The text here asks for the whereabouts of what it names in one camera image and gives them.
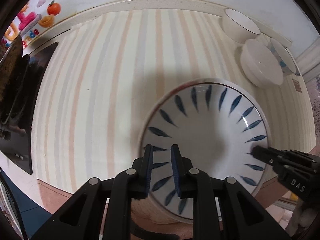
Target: blue leaf motif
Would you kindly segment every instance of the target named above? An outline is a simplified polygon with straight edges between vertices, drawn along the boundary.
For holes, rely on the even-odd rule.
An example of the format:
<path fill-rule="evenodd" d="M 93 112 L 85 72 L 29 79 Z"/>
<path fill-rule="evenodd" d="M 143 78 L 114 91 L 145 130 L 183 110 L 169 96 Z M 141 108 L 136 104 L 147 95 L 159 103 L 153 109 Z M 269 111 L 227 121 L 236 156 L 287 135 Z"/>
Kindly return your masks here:
<path fill-rule="evenodd" d="M 252 109 L 254 109 L 254 106 L 251 106 L 247 110 L 245 110 L 237 123 L 239 123 L 242 120 L 243 117 L 246 117 L 248 114 L 250 114 Z"/>
<path fill-rule="evenodd" d="M 179 215 L 181 215 L 181 213 L 183 212 L 186 204 L 187 204 L 187 198 L 183 198 L 180 203 L 179 203 L 179 206 L 178 206 L 178 212 L 179 212 Z"/>
<path fill-rule="evenodd" d="M 195 106 L 197 112 L 199 113 L 199 111 L 198 111 L 198 103 L 197 103 L 197 91 L 196 91 L 195 87 L 193 87 L 192 90 L 191 90 L 191 100 L 192 100 L 192 103 Z"/>
<path fill-rule="evenodd" d="M 166 163 L 153 163 L 152 169 L 162 167 L 162 166 L 166 165 L 167 163 L 169 163 L 169 162 L 166 162 Z"/>
<path fill-rule="evenodd" d="M 160 148 L 160 147 L 157 147 L 157 146 L 154 146 L 154 145 L 152 147 L 153 147 L 153 151 L 154 152 L 169 151 L 169 149 Z"/>
<path fill-rule="evenodd" d="M 236 106 L 239 104 L 240 100 L 242 98 L 242 95 L 239 95 L 236 97 L 235 100 L 233 100 L 232 104 L 231 104 L 231 107 L 230 107 L 230 112 L 229 112 L 229 115 L 232 113 L 232 111 L 236 108 Z"/>
<path fill-rule="evenodd" d="M 255 142 L 255 141 L 260 141 L 262 139 L 264 139 L 266 136 L 265 135 L 258 135 L 256 137 L 251 138 L 250 140 L 246 141 L 246 142 Z"/>
<path fill-rule="evenodd" d="M 249 185 L 251 185 L 251 186 L 257 186 L 257 183 L 253 180 L 253 179 L 250 179 L 250 178 L 248 178 L 248 177 L 244 177 L 244 176 L 241 176 L 241 175 L 239 175 L 240 177 L 241 177 L 241 179 L 243 179 L 243 181 L 246 183 L 246 184 L 249 184 Z"/>
<path fill-rule="evenodd" d="M 248 125 L 248 127 L 246 127 L 242 132 L 247 131 L 247 130 L 249 130 L 249 129 L 252 129 L 252 128 L 256 127 L 256 126 L 257 126 L 259 123 L 261 123 L 261 122 L 262 122 L 262 120 L 257 120 L 257 121 L 255 121 L 255 122 L 253 122 L 252 124 Z"/>
<path fill-rule="evenodd" d="M 258 166 L 258 165 L 254 165 L 254 164 L 245 164 L 244 165 L 247 165 L 248 167 L 250 167 L 251 169 L 255 170 L 255 171 L 264 171 L 264 168 L 261 167 L 261 166 Z"/>
<path fill-rule="evenodd" d="M 226 96 L 227 90 L 228 90 L 228 88 L 226 88 L 226 89 L 221 93 L 220 100 L 219 100 L 219 111 L 221 110 L 221 106 L 222 106 L 224 97 Z"/>
<path fill-rule="evenodd" d="M 160 115 L 162 116 L 162 118 L 163 118 L 165 121 L 167 121 L 168 123 L 170 123 L 170 124 L 174 125 L 175 127 L 177 127 L 177 126 L 174 124 L 174 122 L 171 120 L 170 116 L 166 113 L 166 111 L 160 109 L 159 112 L 160 112 Z"/>
<path fill-rule="evenodd" d="M 174 189 L 173 191 L 171 191 L 164 200 L 164 205 L 167 206 L 170 204 L 172 198 L 174 197 L 174 195 L 176 194 L 176 190 Z"/>
<path fill-rule="evenodd" d="M 208 110 L 209 110 L 209 104 L 211 100 L 211 93 L 212 93 L 212 85 L 210 85 L 205 92 L 205 102 L 207 103 Z"/>
<path fill-rule="evenodd" d="M 148 129 L 149 129 L 150 132 L 152 132 L 153 134 L 155 134 L 157 136 L 172 138 L 171 136 L 167 135 L 164 131 L 162 131 L 162 130 L 156 128 L 156 127 L 149 126 Z"/>
<path fill-rule="evenodd" d="M 183 113 L 185 116 L 187 116 L 186 111 L 184 110 L 183 102 L 180 96 L 176 95 L 174 97 L 174 102 L 177 106 L 177 108 L 180 110 L 181 113 Z"/>
<path fill-rule="evenodd" d="M 166 184 L 166 183 L 168 182 L 168 180 L 169 180 L 171 177 L 172 177 L 172 175 L 169 176 L 169 177 L 166 177 L 166 178 L 163 178 L 163 179 L 157 181 L 157 182 L 153 185 L 151 191 L 152 191 L 152 192 L 155 192 L 155 191 L 157 191 L 158 189 L 160 189 L 164 184 Z"/>

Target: plate rim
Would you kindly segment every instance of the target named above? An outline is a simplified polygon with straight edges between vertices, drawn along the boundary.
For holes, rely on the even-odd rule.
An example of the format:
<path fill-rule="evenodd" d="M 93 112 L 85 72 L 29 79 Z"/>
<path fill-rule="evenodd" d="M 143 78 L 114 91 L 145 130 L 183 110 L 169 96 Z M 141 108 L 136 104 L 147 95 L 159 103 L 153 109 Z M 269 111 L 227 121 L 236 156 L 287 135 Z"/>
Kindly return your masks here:
<path fill-rule="evenodd" d="M 249 94 L 249 92 L 247 92 L 245 89 L 241 88 L 240 86 L 221 79 L 221 78 L 197 78 L 197 79 L 192 79 L 189 81 L 186 81 L 184 83 L 181 83 L 180 85 L 178 85 L 177 87 L 175 87 L 174 89 L 170 90 L 168 93 L 166 93 L 164 96 L 162 96 L 151 108 L 151 110 L 149 111 L 145 121 L 143 122 L 143 128 L 140 131 L 139 137 L 138 137 L 138 156 L 141 157 L 141 147 L 142 147 L 142 139 L 143 139 L 143 135 L 145 134 L 147 128 L 148 128 L 148 123 L 150 122 L 151 118 L 153 117 L 153 115 L 159 110 L 160 106 L 162 106 L 162 104 L 167 101 L 170 97 L 172 97 L 173 95 L 177 94 L 178 92 L 180 92 L 183 89 L 186 89 L 188 87 L 194 86 L 194 85 L 199 85 L 199 84 L 217 84 L 217 85 L 223 85 L 223 86 L 227 86 L 230 87 L 236 91 L 238 91 L 239 93 L 241 93 L 243 96 L 245 96 L 253 105 L 254 107 L 258 110 L 262 121 L 265 125 L 266 128 L 266 132 L 267 132 L 267 138 L 268 138 L 268 147 L 271 146 L 271 132 L 270 132 L 270 127 L 267 121 L 267 118 L 262 110 L 262 108 L 260 107 L 260 105 L 258 104 L 258 102 L 254 99 L 253 96 L 251 96 Z M 252 191 L 251 195 L 255 196 L 258 191 L 260 190 L 268 171 L 270 170 L 270 165 L 266 164 L 265 165 L 265 169 L 262 173 L 262 176 L 258 182 L 258 185 L 255 187 L 255 189 Z M 153 203 L 153 205 L 155 205 L 160 211 L 162 211 L 163 213 L 165 213 L 166 215 L 168 215 L 169 217 L 171 217 L 174 220 L 177 220 L 179 222 L 182 223 L 187 223 L 187 224 L 193 224 L 193 219 L 187 219 L 184 217 L 181 217 L 177 214 L 174 214 L 172 212 L 170 212 L 169 210 L 167 210 L 166 208 L 163 207 L 163 205 L 161 205 L 158 200 L 156 200 L 155 197 L 153 197 L 153 195 L 148 194 L 148 198 L 150 199 L 150 201 Z"/>

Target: black cable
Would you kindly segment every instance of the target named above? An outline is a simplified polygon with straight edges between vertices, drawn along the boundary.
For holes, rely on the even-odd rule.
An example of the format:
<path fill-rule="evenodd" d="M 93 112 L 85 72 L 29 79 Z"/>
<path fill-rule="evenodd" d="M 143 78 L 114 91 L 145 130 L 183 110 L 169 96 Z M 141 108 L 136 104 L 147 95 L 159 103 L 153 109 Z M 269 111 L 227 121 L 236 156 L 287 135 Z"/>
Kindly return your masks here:
<path fill-rule="evenodd" d="M 18 204 L 17 204 L 17 202 L 16 202 L 16 200 L 15 200 L 13 194 L 12 194 L 12 191 L 10 190 L 7 182 L 5 181 L 4 177 L 2 176 L 1 172 L 0 172 L 0 182 L 2 183 L 2 185 L 4 186 L 5 191 L 7 192 L 8 196 L 12 200 L 12 209 L 13 209 L 13 212 L 14 212 L 16 218 L 18 219 L 18 223 L 19 223 L 19 226 L 20 226 L 20 231 L 22 233 L 23 239 L 24 240 L 28 240 L 28 236 L 27 236 L 27 233 L 26 233 L 26 229 L 24 228 L 24 224 L 23 224 L 23 221 L 22 221 L 22 217 L 21 217 L 21 213 L 20 213 Z"/>

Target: brown label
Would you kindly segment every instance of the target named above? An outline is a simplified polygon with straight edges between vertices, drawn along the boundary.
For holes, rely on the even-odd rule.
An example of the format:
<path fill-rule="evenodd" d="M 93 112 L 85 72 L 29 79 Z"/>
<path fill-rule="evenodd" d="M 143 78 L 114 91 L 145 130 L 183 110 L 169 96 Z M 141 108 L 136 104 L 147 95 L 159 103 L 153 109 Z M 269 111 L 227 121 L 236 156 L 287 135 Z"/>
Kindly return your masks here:
<path fill-rule="evenodd" d="M 296 88 L 296 90 L 300 93 L 302 93 L 302 90 L 301 90 L 301 87 L 300 87 L 300 84 L 299 84 L 299 81 L 295 80 L 295 79 L 292 79 L 293 81 L 293 84 L 294 84 L 294 87 Z"/>

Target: blue floor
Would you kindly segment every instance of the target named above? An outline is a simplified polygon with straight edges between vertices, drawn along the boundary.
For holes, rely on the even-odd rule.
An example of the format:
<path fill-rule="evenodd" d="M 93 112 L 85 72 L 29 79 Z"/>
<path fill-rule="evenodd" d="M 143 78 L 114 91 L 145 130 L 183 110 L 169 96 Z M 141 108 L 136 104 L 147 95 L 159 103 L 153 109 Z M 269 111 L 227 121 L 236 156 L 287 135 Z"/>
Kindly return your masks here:
<path fill-rule="evenodd" d="M 12 194 L 18 204 L 27 236 L 30 239 L 33 234 L 44 224 L 44 222 L 51 217 L 51 214 L 31 200 L 26 194 L 24 194 L 8 178 L 3 170 L 0 169 L 0 172 L 11 189 Z"/>

